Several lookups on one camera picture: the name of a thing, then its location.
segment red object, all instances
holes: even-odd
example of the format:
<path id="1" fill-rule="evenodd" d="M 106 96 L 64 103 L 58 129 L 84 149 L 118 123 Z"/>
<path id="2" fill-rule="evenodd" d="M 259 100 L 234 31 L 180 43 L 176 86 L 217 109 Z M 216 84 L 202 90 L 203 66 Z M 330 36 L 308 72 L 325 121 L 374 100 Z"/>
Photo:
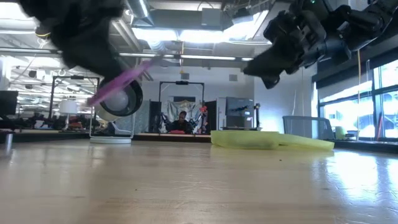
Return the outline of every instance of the red object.
<path id="1" fill-rule="evenodd" d="M 204 113 L 207 111 L 207 106 L 203 106 L 201 108 L 199 108 L 200 112 Z"/>
<path id="2" fill-rule="evenodd" d="M 173 130 L 170 134 L 185 134 L 185 131 Z"/>
<path id="3" fill-rule="evenodd" d="M 136 68 L 124 71 L 122 74 L 120 74 L 120 76 L 116 77 L 114 80 L 100 88 L 93 97 L 89 98 L 87 100 L 87 106 L 94 106 L 98 103 L 101 103 L 112 94 L 122 90 L 124 87 L 128 86 L 132 81 L 138 78 L 142 72 L 153 66 L 155 62 L 159 61 L 161 58 L 162 56 L 155 57 L 148 62 L 142 63 Z"/>

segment yellow mat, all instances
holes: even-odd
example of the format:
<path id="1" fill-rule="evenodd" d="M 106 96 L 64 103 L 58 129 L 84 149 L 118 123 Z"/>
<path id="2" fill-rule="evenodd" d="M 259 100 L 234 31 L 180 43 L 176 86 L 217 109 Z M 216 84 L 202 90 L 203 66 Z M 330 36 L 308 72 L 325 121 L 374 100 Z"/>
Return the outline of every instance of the yellow mat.
<path id="1" fill-rule="evenodd" d="M 278 149 L 291 147 L 306 150 L 327 150 L 335 143 L 290 134 L 267 131 L 212 131 L 211 143 L 235 149 Z"/>

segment person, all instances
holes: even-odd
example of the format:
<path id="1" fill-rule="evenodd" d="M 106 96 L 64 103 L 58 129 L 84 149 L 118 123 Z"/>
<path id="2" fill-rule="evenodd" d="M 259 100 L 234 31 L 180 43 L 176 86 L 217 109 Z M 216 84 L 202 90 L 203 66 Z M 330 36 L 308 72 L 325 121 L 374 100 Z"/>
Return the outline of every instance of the person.
<path id="1" fill-rule="evenodd" d="M 178 116 L 178 120 L 174 121 L 171 125 L 171 131 L 184 131 L 185 134 L 191 134 L 192 133 L 192 127 L 191 124 L 185 120 L 185 117 L 187 116 L 187 112 L 181 111 L 181 113 Z"/>

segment window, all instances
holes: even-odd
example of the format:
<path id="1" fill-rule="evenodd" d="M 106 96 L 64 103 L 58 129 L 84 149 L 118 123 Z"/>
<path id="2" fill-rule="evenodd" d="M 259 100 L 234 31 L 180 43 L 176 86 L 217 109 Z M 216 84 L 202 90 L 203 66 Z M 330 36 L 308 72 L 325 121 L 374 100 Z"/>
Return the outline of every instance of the window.
<path id="1" fill-rule="evenodd" d="M 398 91 L 385 93 L 383 99 L 383 131 L 386 138 L 398 138 Z"/>
<path id="2" fill-rule="evenodd" d="M 323 111 L 324 118 L 329 118 L 333 129 L 341 126 L 346 131 L 358 130 L 359 116 L 359 136 L 374 138 L 372 97 L 362 98 L 359 105 L 358 100 L 348 100 L 325 105 Z"/>
<path id="3" fill-rule="evenodd" d="M 398 60 L 374 69 L 375 87 L 398 85 Z"/>
<path id="4" fill-rule="evenodd" d="M 360 85 L 353 86 L 351 88 L 345 89 L 339 93 L 333 94 L 331 96 L 325 97 L 324 99 L 321 100 L 321 102 L 327 102 L 327 101 L 332 101 L 332 100 L 337 100 L 340 98 L 344 98 L 347 96 L 352 96 L 358 94 L 358 91 L 360 93 L 366 92 L 366 91 L 371 91 L 372 90 L 372 81 L 366 81 Z"/>

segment white pillar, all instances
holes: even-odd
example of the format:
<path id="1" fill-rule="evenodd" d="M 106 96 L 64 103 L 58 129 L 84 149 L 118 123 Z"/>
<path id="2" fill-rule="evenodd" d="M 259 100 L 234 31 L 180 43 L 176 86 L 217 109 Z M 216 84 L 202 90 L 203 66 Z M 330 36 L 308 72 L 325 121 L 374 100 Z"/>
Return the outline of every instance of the white pillar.
<path id="1" fill-rule="evenodd" d="M 0 58 L 0 90 L 7 90 L 11 79 L 11 67 L 7 58 Z"/>

